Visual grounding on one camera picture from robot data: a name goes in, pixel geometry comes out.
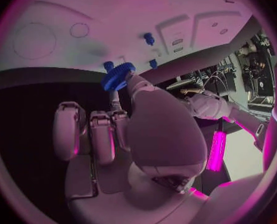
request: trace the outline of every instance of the blue plastic part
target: blue plastic part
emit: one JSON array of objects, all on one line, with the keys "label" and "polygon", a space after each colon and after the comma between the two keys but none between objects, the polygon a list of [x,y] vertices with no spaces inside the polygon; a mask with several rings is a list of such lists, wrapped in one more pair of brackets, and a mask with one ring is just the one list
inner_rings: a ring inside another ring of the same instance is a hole
[{"label": "blue plastic part", "polygon": [[111,69],[101,81],[101,85],[105,91],[118,91],[124,88],[127,83],[125,81],[126,75],[129,71],[135,71],[135,66],[126,62]]},{"label": "blue plastic part", "polygon": [[155,59],[149,61],[152,69],[157,69],[157,61]]},{"label": "blue plastic part", "polygon": [[107,61],[103,64],[104,69],[106,69],[107,73],[109,73],[115,66],[112,61]]},{"label": "blue plastic part", "polygon": [[155,39],[152,36],[152,33],[146,33],[143,37],[148,45],[153,46],[153,44],[155,43]]}]

